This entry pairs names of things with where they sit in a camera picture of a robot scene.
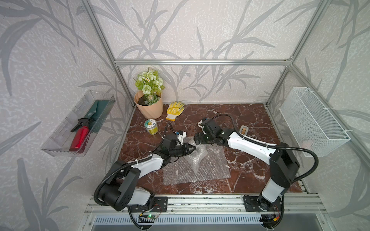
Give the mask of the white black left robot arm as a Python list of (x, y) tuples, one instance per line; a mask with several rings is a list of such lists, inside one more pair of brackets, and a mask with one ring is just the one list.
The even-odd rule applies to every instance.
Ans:
[(145, 175), (164, 168), (172, 158), (192, 154), (196, 146), (184, 141), (185, 132), (169, 134), (146, 158), (132, 162), (116, 161), (103, 180), (98, 184), (93, 199), (96, 204), (110, 206), (116, 211), (151, 210), (155, 206), (155, 195), (137, 187)]

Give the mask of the clear bubble wrap sheet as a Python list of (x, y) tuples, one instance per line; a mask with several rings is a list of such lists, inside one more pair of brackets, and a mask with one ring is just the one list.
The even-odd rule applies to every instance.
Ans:
[(164, 185), (230, 178), (230, 168), (222, 146), (196, 145), (193, 137), (186, 137), (185, 142), (195, 146), (196, 150), (163, 168)]

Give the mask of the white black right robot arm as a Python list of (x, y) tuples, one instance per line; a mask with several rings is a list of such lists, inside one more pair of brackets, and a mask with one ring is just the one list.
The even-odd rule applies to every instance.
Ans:
[[(194, 141), (197, 145), (216, 144), (248, 153), (270, 166), (270, 179), (265, 185), (260, 195), (252, 200), (250, 204), (255, 204), (263, 211), (268, 211), (274, 206), (277, 200), (282, 201), (283, 195), (295, 182), (311, 175), (319, 166), (318, 156), (311, 150), (290, 147), (285, 143), (280, 145), (266, 143), (242, 134), (237, 129), (234, 119), (232, 119), (233, 129), (222, 128), (213, 118), (203, 118), (198, 127), (202, 132), (196, 133)], [(300, 151), (310, 154), (314, 158), (314, 164), (306, 173), (297, 176), (300, 164), (293, 151)]]

